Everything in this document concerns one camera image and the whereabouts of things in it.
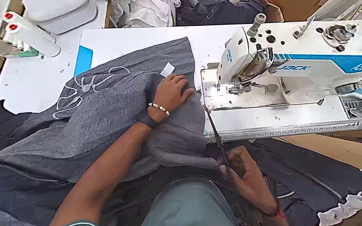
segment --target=thread spool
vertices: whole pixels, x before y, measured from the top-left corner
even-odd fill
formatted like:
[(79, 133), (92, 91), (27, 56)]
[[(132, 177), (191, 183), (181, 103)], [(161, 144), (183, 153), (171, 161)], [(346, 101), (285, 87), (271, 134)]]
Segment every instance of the thread spool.
[(23, 26), (21, 23), (10, 23), (6, 26), (5, 30), (13, 34), (16, 39), (20, 39), (46, 56), (53, 57), (61, 51), (57, 44), (50, 42), (39, 33), (34, 32), (33, 29)]
[(30, 23), (27, 19), (21, 17), (19, 14), (9, 11), (6, 12), (3, 16), (3, 20), (7, 23), (21, 23), (23, 26), (28, 27), (29, 29), (34, 30), (35, 33), (39, 33), (42, 37), (46, 38), (48, 41), (55, 43), (56, 39), (49, 35), (47, 32), (43, 31), (42, 29), (38, 28), (35, 24)]

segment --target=jack logo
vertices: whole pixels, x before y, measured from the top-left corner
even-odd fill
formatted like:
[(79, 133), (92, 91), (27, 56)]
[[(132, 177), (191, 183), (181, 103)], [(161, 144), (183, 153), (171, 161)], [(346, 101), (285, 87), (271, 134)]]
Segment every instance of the jack logo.
[(227, 54), (227, 61), (229, 61), (230, 63), (233, 62), (233, 59), (231, 59), (231, 52), (230, 50), (228, 49), (227, 50), (228, 54)]
[(310, 68), (311, 66), (284, 66), (282, 68), (278, 68), (279, 70), (305, 70)]
[(351, 70), (354, 70), (354, 71), (361, 71), (362, 70), (362, 64), (359, 64), (357, 66), (355, 66), (354, 68), (352, 68)]

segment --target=white embroidery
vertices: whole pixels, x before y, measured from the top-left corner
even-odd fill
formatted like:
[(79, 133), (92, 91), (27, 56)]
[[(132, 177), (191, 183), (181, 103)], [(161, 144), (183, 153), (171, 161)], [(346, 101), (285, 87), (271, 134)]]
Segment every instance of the white embroidery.
[[(128, 73), (130, 73), (130, 71), (129, 71), (126, 67), (123, 67), (123, 66), (112, 67), (112, 68), (109, 69), (109, 72), (108, 72), (108, 73), (110, 73), (111, 70), (112, 70), (112, 69), (115, 69), (115, 68), (123, 68), (123, 69), (127, 70)], [(60, 98), (58, 98), (57, 106), (56, 106), (56, 109), (57, 109), (58, 111), (56, 111), (55, 113), (53, 113), (53, 115), (52, 115), (52, 116), (53, 116), (53, 119), (62, 119), (62, 118), (58, 118), (58, 117), (56, 116), (56, 114), (58, 114), (58, 113), (60, 113), (60, 112), (64, 112), (64, 111), (67, 111), (67, 110), (72, 110), (72, 109), (74, 109), (74, 108), (77, 108), (77, 107), (80, 105), (80, 103), (83, 101), (83, 98), (81, 97), (81, 95), (83, 95), (83, 93), (88, 92), (88, 91), (90, 90), (90, 88), (92, 88), (94, 92), (100, 92), (100, 91), (104, 90), (104, 89), (102, 89), (102, 90), (97, 91), (97, 90), (96, 90), (96, 87), (97, 87), (98, 85), (103, 84), (105, 81), (107, 81), (109, 78), (111, 78), (111, 77), (113, 77), (113, 76), (115, 76), (115, 75), (119, 75), (119, 74), (109, 75), (109, 76), (107, 76), (105, 79), (103, 79), (101, 82), (99, 82), (99, 83), (97, 83), (97, 84), (93, 84), (93, 82), (94, 82), (95, 77), (98, 76), (98, 75), (94, 75), (94, 76), (92, 77), (92, 80), (90, 81), (89, 84), (84, 84), (84, 78), (85, 78), (85, 77), (82, 77), (82, 78), (80, 79), (80, 84), (79, 84), (78, 80), (76, 80), (76, 78), (77, 78), (78, 76), (75, 76), (75, 77), (74, 77), (74, 81), (75, 81), (75, 83), (80, 87), (80, 90), (82, 91), (82, 93), (79, 93), (78, 96), (75, 96), (75, 95), (78, 94), (78, 90), (77, 90), (76, 88), (69, 87), (69, 86), (67, 86), (66, 84), (64, 84), (63, 86), (64, 86), (65, 88), (67, 88), (67, 89), (72, 89), (72, 90), (74, 90), (75, 92), (74, 92), (73, 94), (69, 95), (69, 96), (61, 96)], [(61, 108), (69, 107), (70, 105), (72, 105), (72, 104), (76, 103), (77, 101), (79, 101), (79, 102), (76, 104), (76, 106), (71, 107), (71, 108), (68, 108), (68, 109), (64, 109), (64, 110), (59, 110), (59, 109), (60, 109), (60, 107), (59, 107), (59, 101), (62, 100), (62, 99), (71, 98), (71, 97), (73, 97), (73, 96), (75, 96), (75, 97), (73, 98), (73, 100), (70, 101), (66, 106), (63, 106), (63, 107), (61, 107)]]

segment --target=scissor blade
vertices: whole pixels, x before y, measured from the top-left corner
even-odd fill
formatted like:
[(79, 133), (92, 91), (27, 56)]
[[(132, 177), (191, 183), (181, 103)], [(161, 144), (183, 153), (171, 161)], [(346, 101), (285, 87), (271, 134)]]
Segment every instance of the scissor blade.
[(226, 151), (224, 149), (224, 144), (222, 142), (222, 138), (217, 133), (216, 127), (214, 127), (214, 123), (213, 123), (212, 117), (210, 116), (208, 108), (206, 108), (206, 105), (204, 105), (203, 107), (204, 107), (204, 110), (208, 113), (209, 121), (210, 121), (210, 124), (212, 125), (212, 128), (213, 128), (214, 138), (216, 139), (217, 146), (220, 148), (220, 151), (222, 152), (222, 155), (224, 157), (224, 162), (226, 163), (226, 166), (228, 167), (229, 166), (229, 160), (227, 159), (227, 155), (226, 155)]

